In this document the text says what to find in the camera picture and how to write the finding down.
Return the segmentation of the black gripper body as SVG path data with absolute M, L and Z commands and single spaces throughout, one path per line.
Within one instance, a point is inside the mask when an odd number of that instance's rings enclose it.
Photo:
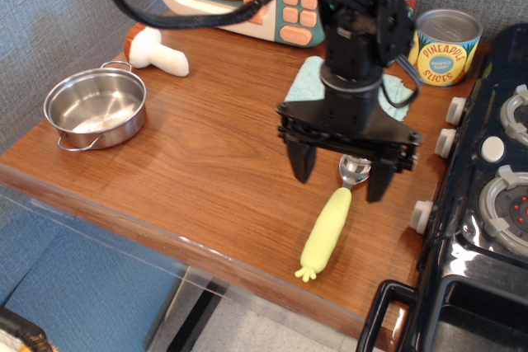
M 397 171 L 411 171 L 417 162 L 417 147 L 423 137 L 415 129 L 395 120 L 381 108 L 383 76 L 365 81 L 322 75 L 324 98 L 319 101 L 283 101 L 279 135 L 313 140 L 319 148 L 362 157 L 371 162 L 396 161 Z

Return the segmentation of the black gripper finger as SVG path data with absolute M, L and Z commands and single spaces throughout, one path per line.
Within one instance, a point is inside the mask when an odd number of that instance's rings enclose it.
M 369 203 L 382 200 L 385 191 L 389 187 L 394 173 L 397 171 L 396 161 L 380 159 L 372 162 L 370 168 L 370 178 L 367 192 Z
M 313 140 L 288 138 L 286 140 L 286 146 L 295 179 L 305 184 L 310 178 L 315 165 L 317 144 Z

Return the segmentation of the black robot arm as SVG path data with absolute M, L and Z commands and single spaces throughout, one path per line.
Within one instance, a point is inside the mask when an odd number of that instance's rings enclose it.
M 379 102 L 383 72 L 403 63 L 415 25 L 405 0 L 318 0 L 326 54 L 317 101 L 277 107 L 290 164 L 307 181 L 324 148 L 371 164 L 367 199 L 382 199 L 394 174 L 413 168 L 422 136 L 389 116 Z

